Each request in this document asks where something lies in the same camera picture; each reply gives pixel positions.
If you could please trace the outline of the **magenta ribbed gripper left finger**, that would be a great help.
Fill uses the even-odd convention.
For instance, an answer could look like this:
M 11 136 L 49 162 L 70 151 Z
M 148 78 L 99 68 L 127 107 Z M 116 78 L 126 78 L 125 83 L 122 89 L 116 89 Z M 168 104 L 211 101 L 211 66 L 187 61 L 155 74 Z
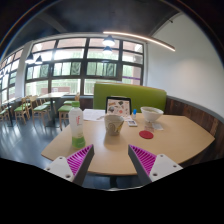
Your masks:
M 45 171 L 81 186 L 94 156 L 94 146 L 89 145 L 68 157 L 59 156 Z

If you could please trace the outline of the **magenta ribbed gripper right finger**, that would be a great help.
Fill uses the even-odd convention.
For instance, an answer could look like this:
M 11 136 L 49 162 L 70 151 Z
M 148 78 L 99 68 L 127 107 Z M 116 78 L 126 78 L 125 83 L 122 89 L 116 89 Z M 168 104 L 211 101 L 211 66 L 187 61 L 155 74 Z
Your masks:
M 182 169 L 165 154 L 154 155 L 134 145 L 128 146 L 128 155 L 142 185 L 147 185 Z

